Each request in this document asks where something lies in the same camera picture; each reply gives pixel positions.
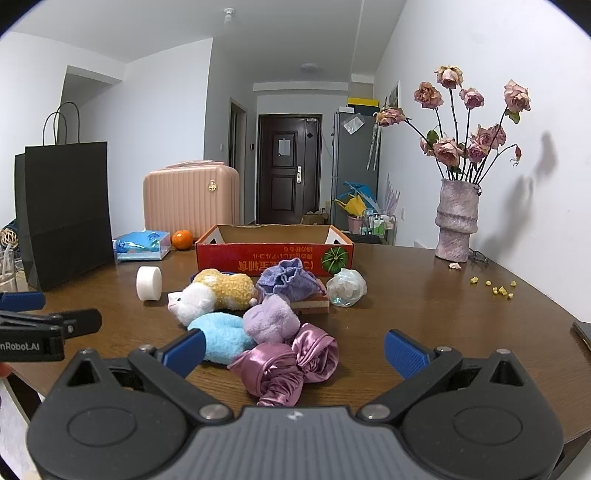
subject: pink satin scrunchie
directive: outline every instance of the pink satin scrunchie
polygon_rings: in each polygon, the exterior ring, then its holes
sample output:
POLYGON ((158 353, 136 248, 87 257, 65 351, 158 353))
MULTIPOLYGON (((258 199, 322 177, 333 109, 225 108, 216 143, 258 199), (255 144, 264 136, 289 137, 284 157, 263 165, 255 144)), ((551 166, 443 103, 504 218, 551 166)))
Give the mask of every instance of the pink satin scrunchie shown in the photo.
POLYGON ((259 397, 259 407, 293 407, 304 383, 327 380, 339 363, 336 340, 305 323, 290 345, 262 343, 242 352, 228 369, 246 390, 259 397))

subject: glass cup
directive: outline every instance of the glass cup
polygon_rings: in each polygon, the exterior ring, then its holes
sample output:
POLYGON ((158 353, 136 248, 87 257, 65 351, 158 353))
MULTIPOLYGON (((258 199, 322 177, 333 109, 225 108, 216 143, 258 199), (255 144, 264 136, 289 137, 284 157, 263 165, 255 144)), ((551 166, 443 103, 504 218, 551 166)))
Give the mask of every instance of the glass cup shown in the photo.
POLYGON ((0 251, 0 292, 18 291, 17 269, 14 264, 14 251, 0 251))

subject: orange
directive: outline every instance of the orange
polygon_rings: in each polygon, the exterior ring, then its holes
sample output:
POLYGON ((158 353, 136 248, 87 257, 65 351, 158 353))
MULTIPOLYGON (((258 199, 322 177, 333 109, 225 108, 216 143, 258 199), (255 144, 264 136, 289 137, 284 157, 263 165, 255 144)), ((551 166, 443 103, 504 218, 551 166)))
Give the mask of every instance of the orange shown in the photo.
POLYGON ((188 230, 179 230, 174 233, 170 242, 177 250, 188 250, 193 245, 193 234, 188 230))

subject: watermelon graphic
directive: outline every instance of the watermelon graphic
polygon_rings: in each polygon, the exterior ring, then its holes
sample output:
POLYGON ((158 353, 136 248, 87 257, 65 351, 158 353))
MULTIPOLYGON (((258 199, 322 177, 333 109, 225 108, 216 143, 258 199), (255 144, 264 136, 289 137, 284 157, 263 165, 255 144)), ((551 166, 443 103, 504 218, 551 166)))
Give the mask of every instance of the watermelon graphic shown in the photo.
POLYGON ((324 255, 320 263, 322 270, 334 275, 341 271, 341 268, 345 268, 347 261, 349 260, 349 254, 343 247, 332 247, 329 248, 324 255))

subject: dark brown door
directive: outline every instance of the dark brown door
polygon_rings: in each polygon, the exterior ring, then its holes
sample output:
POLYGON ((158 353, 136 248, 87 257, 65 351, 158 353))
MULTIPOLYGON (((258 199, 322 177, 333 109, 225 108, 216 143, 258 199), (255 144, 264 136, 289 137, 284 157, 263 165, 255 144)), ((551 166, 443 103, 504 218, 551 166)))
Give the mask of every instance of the dark brown door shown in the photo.
POLYGON ((321 116, 259 117, 258 223, 300 223, 318 209, 321 116))

